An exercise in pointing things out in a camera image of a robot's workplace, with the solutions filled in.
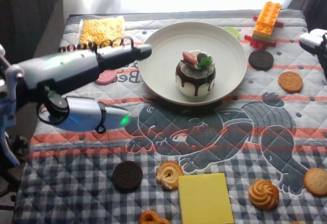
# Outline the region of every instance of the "green light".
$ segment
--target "green light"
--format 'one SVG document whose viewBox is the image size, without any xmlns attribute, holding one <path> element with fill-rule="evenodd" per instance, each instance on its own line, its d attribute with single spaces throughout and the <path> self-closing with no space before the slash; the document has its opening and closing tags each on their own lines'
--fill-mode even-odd
<svg viewBox="0 0 327 224">
<path fill-rule="evenodd" d="M 120 125 L 121 125 L 121 126 L 126 126 L 126 125 L 129 124 L 130 121 L 131 121 L 131 116 L 126 115 L 126 116 L 121 120 Z"/>
</svg>

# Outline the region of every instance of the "checkered fabric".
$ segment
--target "checkered fabric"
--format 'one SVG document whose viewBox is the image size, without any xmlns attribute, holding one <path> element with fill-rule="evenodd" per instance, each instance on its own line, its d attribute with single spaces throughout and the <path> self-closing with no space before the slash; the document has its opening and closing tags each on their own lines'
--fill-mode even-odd
<svg viewBox="0 0 327 224">
<path fill-rule="evenodd" d="M 138 43 L 168 24 L 201 21 L 237 28 L 246 54 L 253 51 L 244 40 L 255 25 L 249 15 L 125 20 L 126 35 Z M 112 84 L 92 83 L 71 92 L 124 107 L 134 119 L 102 135 L 39 122 L 13 223 L 137 223 L 149 209 L 181 223 L 178 191 L 166 191 L 155 181 L 155 169 L 167 160 L 177 161 L 185 175 L 225 173 L 235 223 L 327 222 L 327 199 L 313 197 L 303 186 L 309 168 L 327 167 L 327 83 L 318 60 L 298 45 L 307 32 L 303 16 L 284 10 L 278 20 L 285 26 L 274 30 L 277 47 L 267 49 L 274 56 L 272 69 L 249 66 L 239 88 L 218 104 L 194 111 L 157 99 L 137 63 L 120 69 Z M 76 41 L 78 24 L 67 23 L 61 45 Z M 284 71 L 302 77 L 301 93 L 280 88 L 277 79 Z M 144 176 L 136 191 L 122 194 L 112 172 L 126 160 L 138 163 Z M 279 189 L 276 209 L 261 211 L 251 204 L 248 188 L 258 178 Z"/>
</svg>

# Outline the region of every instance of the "chocolate frosting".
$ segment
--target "chocolate frosting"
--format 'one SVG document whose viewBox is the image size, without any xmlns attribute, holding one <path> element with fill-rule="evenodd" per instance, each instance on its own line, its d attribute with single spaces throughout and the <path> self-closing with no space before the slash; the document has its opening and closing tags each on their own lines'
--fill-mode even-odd
<svg viewBox="0 0 327 224">
<path fill-rule="evenodd" d="M 194 96 L 198 96 L 198 91 L 199 91 L 199 88 L 201 85 L 209 84 L 208 91 L 210 91 L 211 83 L 216 77 L 216 69 L 214 69 L 214 72 L 212 74 L 210 74 L 209 76 L 207 76 L 206 78 L 195 79 L 195 78 L 185 75 L 181 70 L 180 64 L 178 64 L 176 67 L 176 75 L 178 75 L 180 77 L 181 82 L 182 82 L 182 87 L 184 87 L 185 82 L 193 84 L 195 87 Z"/>
</svg>

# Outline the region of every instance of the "white plate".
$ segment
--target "white plate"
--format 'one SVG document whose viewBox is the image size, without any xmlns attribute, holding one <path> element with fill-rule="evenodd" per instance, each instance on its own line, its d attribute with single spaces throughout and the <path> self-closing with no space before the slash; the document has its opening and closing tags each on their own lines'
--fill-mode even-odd
<svg viewBox="0 0 327 224">
<path fill-rule="evenodd" d="M 201 22 L 182 22 L 164 27 L 145 42 L 152 55 L 138 62 L 144 82 L 170 102 L 198 106 L 216 102 L 230 94 L 244 78 L 247 58 L 240 42 L 228 31 Z M 204 97 L 188 97 L 176 86 L 175 70 L 182 52 L 199 49 L 211 54 L 216 66 L 212 91 Z"/>
</svg>

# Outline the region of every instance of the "green round object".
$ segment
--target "green round object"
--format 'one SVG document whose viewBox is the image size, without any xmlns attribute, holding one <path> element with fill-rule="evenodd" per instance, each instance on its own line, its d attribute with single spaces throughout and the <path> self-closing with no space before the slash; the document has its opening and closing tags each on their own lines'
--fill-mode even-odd
<svg viewBox="0 0 327 224">
<path fill-rule="evenodd" d="M 237 31 L 236 28 L 232 28 L 232 27 L 223 27 L 224 30 L 229 31 L 231 34 L 233 34 L 235 36 L 235 38 L 239 39 L 239 31 Z"/>
</svg>

